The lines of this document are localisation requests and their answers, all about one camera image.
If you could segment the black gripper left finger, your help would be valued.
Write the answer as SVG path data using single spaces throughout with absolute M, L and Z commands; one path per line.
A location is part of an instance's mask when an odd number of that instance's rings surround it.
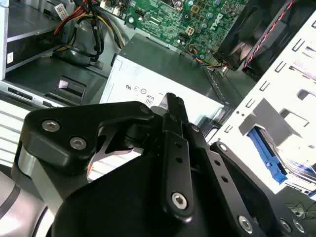
M 36 110 L 23 124 L 17 162 L 58 214 L 82 187 L 136 158 L 161 161 L 160 203 L 174 220 L 194 212 L 186 123 L 177 96 L 166 94 L 158 115 L 138 101 Z

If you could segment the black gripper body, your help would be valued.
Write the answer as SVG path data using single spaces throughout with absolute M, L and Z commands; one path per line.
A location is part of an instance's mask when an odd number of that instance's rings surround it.
M 234 237 L 206 176 L 191 170 L 194 215 L 183 224 L 160 203 L 161 161 L 136 158 L 70 195 L 53 224 L 55 237 Z

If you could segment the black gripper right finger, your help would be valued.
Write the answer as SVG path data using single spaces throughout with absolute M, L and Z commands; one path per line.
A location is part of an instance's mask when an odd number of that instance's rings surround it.
M 223 143 L 207 145 L 200 129 L 188 122 L 184 101 L 177 98 L 177 117 L 186 123 L 192 157 L 205 176 L 202 189 L 213 185 L 219 201 L 215 237 L 306 237 L 294 213 Z

